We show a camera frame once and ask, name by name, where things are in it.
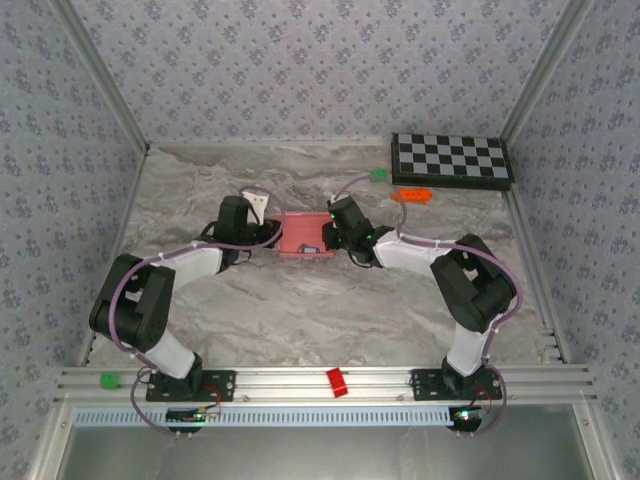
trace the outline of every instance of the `pink tray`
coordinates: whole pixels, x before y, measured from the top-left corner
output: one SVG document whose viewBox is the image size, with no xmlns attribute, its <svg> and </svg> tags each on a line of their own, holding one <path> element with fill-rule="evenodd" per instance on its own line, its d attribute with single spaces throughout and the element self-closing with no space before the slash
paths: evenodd
<svg viewBox="0 0 640 480">
<path fill-rule="evenodd" d="M 324 212 L 287 212 L 284 231 L 278 242 L 278 255 L 282 258 L 326 258 L 333 257 L 335 250 L 327 250 L 322 241 L 322 225 L 329 223 L 331 216 Z M 301 247 L 316 247 L 318 253 L 302 253 Z"/>
</svg>

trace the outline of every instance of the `marble surface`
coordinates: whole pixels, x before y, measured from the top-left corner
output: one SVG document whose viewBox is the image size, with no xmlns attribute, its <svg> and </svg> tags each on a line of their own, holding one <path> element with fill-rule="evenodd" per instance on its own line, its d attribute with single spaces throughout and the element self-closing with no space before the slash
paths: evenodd
<svg viewBox="0 0 640 480">
<path fill-rule="evenodd" d="M 272 189 L 289 211 L 322 211 L 355 176 L 389 163 L 388 147 L 153 148 L 144 167 L 123 251 L 139 256 L 189 242 L 239 187 Z M 400 206 L 390 187 L 361 182 L 350 192 L 374 225 L 394 225 Z M 520 314 L 500 329 L 496 363 L 538 361 L 543 328 L 524 278 L 499 193 L 434 189 L 430 203 L 409 205 L 406 233 L 457 239 L 479 235 L 522 278 Z M 275 213 L 270 202 L 268 213 Z M 169 328 L 209 365 L 439 364 L 454 321 L 431 277 L 355 267 L 333 259 L 282 260 L 275 251 L 205 277 L 172 299 Z M 127 355 L 98 337 L 92 365 L 126 365 Z"/>
</svg>

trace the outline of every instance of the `patterned wallpaper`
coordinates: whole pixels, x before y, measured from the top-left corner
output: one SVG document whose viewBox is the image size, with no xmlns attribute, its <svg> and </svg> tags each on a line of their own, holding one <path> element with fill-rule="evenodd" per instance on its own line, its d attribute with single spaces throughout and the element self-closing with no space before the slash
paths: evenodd
<svg viewBox="0 0 640 480">
<path fill-rule="evenodd" d="M 137 155 L 44 0 L 0 4 L 0 478 L 75 363 Z"/>
<path fill-rule="evenodd" d="M 74 0 L 150 141 L 498 135 L 565 0 Z"/>
<path fill-rule="evenodd" d="M 512 149 L 572 358 L 640 478 L 640 6 L 596 0 Z"/>
</svg>

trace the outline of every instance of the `black and white checkerboard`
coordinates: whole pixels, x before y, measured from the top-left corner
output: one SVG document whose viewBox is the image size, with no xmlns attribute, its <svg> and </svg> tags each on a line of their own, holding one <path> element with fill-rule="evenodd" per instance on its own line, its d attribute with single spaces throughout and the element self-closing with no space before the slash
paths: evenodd
<svg viewBox="0 0 640 480">
<path fill-rule="evenodd" d="M 513 181 L 498 138 L 394 133 L 391 152 L 396 185 L 509 190 Z"/>
</svg>

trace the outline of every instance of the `red block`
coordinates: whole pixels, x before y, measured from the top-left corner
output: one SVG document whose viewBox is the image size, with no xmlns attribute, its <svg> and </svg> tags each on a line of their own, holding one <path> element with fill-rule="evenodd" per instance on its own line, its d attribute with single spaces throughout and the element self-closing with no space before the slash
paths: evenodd
<svg viewBox="0 0 640 480">
<path fill-rule="evenodd" d="M 333 388 L 333 394 L 336 398 L 349 393 L 347 390 L 347 384 L 344 383 L 344 377 L 342 376 L 342 372 L 339 368 L 329 370 L 327 372 L 327 376 L 329 377 L 329 382 L 331 383 L 331 388 Z"/>
</svg>

